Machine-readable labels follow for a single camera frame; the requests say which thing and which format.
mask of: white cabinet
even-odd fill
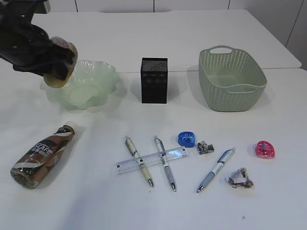
[[[79,12],[153,12],[153,0],[76,0]]]
[[[229,0],[154,0],[154,11],[226,10],[228,4]]]
[[[230,9],[246,9],[284,46],[303,0],[230,0]]]
[[[307,70],[307,0],[304,1],[287,48],[302,62],[302,68]]]
[[[77,12],[75,0],[49,0],[50,12]]]

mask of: ruler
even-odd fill
[[[188,152],[185,147],[179,147],[176,149],[166,150],[163,152],[153,153],[147,156],[139,157],[136,159],[131,159],[127,161],[117,162],[114,165],[114,169],[117,176],[120,176],[124,173],[129,173],[132,171],[139,170],[139,166],[137,164],[137,159],[142,159],[147,167],[152,165],[161,164],[161,155],[165,154],[166,161],[172,161],[175,159],[183,158],[188,156]]]

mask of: pen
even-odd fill
[[[232,148],[232,149],[229,149],[229,150],[227,150],[223,153],[223,155],[217,161],[217,164],[215,165],[215,167],[211,170],[210,173],[208,173],[208,175],[205,177],[205,179],[203,179],[203,181],[201,182],[201,184],[200,184],[200,186],[197,190],[197,193],[199,193],[202,189],[204,189],[209,184],[209,182],[215,177],[215,175],[224,166],[226,161],[228,161],[229,158],[234,154],[235,150],[236,150],[235,148]]]
[[[153,187],[153,180],[152,180],[152,177],[150,176],[148,170],[147,170],[147,167],[145,165],[145,163],[143,162],[140,154],[138,153],[138,151],[136,150],[132,140],[129,138],[129,137],[126,137],[126,146],[127,148],[129,149],[129,152],[131,153],[131,155],[137,159],[137,164],[140,168],[140,171],[142,172],[145,180],[147,180],[147,182],[149,183],[149,185],[151,187]]]
[[[171,185],[172,189],[175,192],[176,191],[176,184],[175,184],[175,180],[174,180],[172,171],[171,171],[168,163],[166,162],[166,157],[165,157],[165,152],[164,152],[165,149],[164,149],[163,143],[162,143],[162,141],[157,136],[154,136],[154,141],[155,141],[155,143],[157,145],[158,151],[159,152],[163,152],[160,155],[160,158],[161,158],[162,164],[164,166],[164,172],[166,174],[166,177],[167,177],[167,180],[168,180],[169,184]]]

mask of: black mesh container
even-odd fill
[[[142,103],[165,104],[167,99],[167,58],[143,58],[141,66]]]

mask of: translucent green bowl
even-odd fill
[[[62,88],[51,88],[42,82],[51,102],[58,102],[68,110],[101,106],[119,81],[115,68],[102,61],[79,60],[71,78]]]

